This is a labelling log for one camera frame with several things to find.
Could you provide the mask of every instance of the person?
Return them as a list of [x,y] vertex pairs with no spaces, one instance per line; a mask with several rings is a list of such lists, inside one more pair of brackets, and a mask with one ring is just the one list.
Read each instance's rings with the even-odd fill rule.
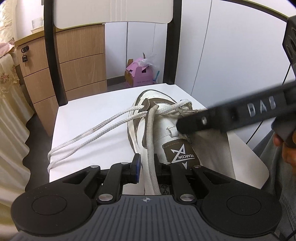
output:
[[[293,141],[296,143],[296,132]],[[258,156],[269,170],[262,189],[275,195],[281,203],[283,214],[277,230],[280,237],[287,238],[296,230],[296,149],[287,147],[274,133]],[[296,241],[295,235],[289,240]]]

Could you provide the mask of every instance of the beige satin cloth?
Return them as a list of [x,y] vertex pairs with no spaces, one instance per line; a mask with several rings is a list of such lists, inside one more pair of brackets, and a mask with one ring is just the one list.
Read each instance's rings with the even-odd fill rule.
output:
[[6,54],[0,58],[0,240],[8,240],[17,232],[10,207],[30,178],[22,160],[29,153],[26,123],[34,112],[18,81],[12,57]]

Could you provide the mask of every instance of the wooden cabinet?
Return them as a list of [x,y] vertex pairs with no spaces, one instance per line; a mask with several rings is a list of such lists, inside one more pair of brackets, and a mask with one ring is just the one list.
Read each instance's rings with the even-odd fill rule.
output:
[[[104,31],[104,25],[99,24],[57,33],[59,63],[68,101],[107,91]],[[28,41],[21,39],[15,44],[36,113],[48,135],[52,136],[59,107],[49,73],[44,33],[30,35]],[[27,45],[25,66],[21,49]]]
[[[29,46],[29,50],[25,53],[28,57],[28,61],[26,62],[27,66],[22,62],[23,53],[21,49],[25,46]],[[18,46],[17,57],[20,62],[23,77],[48,68],[44,37]]]

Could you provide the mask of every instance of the baseboard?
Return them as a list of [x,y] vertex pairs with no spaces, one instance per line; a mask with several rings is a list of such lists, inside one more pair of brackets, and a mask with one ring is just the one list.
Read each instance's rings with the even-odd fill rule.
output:
[[107,86],[117,85],[117,84],[123,83],[125,81],[126,81],[126,79],[125,79],[124,75],[110,78],[110,79],[107,79]]

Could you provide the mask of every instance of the shoelace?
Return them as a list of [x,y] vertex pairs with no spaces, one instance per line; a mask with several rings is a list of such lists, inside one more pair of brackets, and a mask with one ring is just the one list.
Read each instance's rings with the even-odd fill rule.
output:
[[[158,106],[154,106],[153,108],[150,109],[149,111],[149,115],[148,115],[148,122],[147,122],[147,151],[148,151],[148,166],[149,166],[149,174],[150,174],[150,178],[152,181],[152,185],[153,185],[153,190],[154,193],[156,195],[160,195],[160,191],[159,191],[159,186],[158,186],[158,182],[157,182],[157,178],[156,178],[156,173],[155,173],[155,167],[154,167],[154,147],[153,147],[153,120],[154,120],[154,116],[155,115],[173,115],[173,114],[179,114],[178,109],[181,108],[182,106],[191,103],[191,101],[184,99],[179,101],[178,103],[174,104],[174,105],[168,105],[165,106],[163,108],[158,109]],[[74,137],[73,139],[66,141],[64,143],[62,143],[61,145],[53,148],[50,150],[50,152],[47,155],[48,160],[50,161],[50,157],[51,154],[54,153],[55,151],[66,147],[94,132],[96,132],[97,130],[101,129],[102,127],[104,127],[106,124],[110,123],[112,120],[116,119],[117,117],[130,112],[130,111],[135,111],[135,110],[140,110],[142,109],[144,106],[143,105],[136,105],[136,106],[132,106],[130,108],[125,109],[124,111],[121,111],[119,113],[117,113],[116,115],[112,116],[111,118],[104,120],[103,122],[101,122],[100,124],[96,125],[93,128],[90,128],[89,130],[81,133],[80,135]],[[106,134],[107,132],[111,131],[112,129],[127,123],[131,120],[137,119],[137,118],[141,118],[141,117],[145,117],[146,114],[148,113],[148,111],[142,111],[140,113],[137,113],[135,115],[129,116],[111,126],[109,126],[108,128],[104,129],[103,131],[99,132],[97,135],[93,136],[92,138],[88,139],[87,141],[85,141],[84,143],[82,143],[81,145],[77,146],[75,149],[73,149],[71,152],[69,152],[68,154],[52,161],[47,168],[47,171],[49,173],[49,170],[51,168],[54,167],[54,165],[58,162],[60,162],[61,160],[64,160],[65,158],[71,156],[72,154],[74,154],[76,151],[78,151],[79,149],[81,149],[82,147],[86,146],[87,144],[91,143],[92,141],[98,139],[100,136]]]

